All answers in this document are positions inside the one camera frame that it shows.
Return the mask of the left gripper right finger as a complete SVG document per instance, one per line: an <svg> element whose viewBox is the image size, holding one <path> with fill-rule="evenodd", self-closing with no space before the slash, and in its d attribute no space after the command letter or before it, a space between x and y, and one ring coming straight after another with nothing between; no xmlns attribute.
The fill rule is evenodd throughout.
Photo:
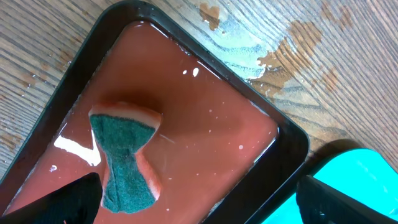
<svg viewBox="0 0 398 224"><path fill-rule="evenodd" d="M397 224L311 175L299 180L296 202L304 224Z"/></svg>

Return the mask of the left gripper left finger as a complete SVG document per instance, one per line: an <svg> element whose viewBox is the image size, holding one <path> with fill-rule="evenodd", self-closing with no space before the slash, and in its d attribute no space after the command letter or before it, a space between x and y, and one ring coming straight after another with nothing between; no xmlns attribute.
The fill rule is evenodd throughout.
<svg viewBox="0 0 398 224"><path fill-rule="evenodd" d="M1 224L93 224L102 194L100 176L91 172L1 217Z"/></svg>

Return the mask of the dark sponge with pink base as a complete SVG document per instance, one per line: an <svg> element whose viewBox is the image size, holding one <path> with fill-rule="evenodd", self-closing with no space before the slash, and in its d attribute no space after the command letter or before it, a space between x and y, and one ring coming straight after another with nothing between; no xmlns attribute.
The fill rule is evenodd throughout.
<svg viewBox="0 0 398 224"><path fill-rule="evenodd" d="M136 213L159 199L162 183L144 154L162 115L129 103L101 103L89 112L95 144L105 154L102 206L113 213Z"/></svg>

